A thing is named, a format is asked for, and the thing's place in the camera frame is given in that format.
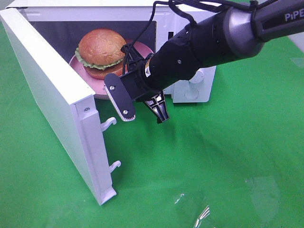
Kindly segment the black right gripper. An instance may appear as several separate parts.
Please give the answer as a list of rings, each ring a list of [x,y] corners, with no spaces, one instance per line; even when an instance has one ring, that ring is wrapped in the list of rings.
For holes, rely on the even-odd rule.
[[[124,122],[133,121],[133,101],[144,102],[157,117],[157,123],[167,121],[169,115],[163,91],[152,89],[144,80],[146,66],[153,54],[144,58],[131,44],[124,45],[122,52],[125,53],[127,73],[121,77],[111,73],[104,78],[104,88],[116,112]]]

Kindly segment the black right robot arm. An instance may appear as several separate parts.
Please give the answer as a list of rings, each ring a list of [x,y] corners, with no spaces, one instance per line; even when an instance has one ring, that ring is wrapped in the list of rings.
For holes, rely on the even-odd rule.
[[[170,0],[166,5],[188,24],[158,52],[142,57],[124,45],[123,75],[108,74],[105,90],[120,118],[135,119],[134,102],[144,102],[162,123],[168,119],[163,90],[206,67],[256,56],[275,38],[303,32],[301,0],[248,5],[228,0]]]

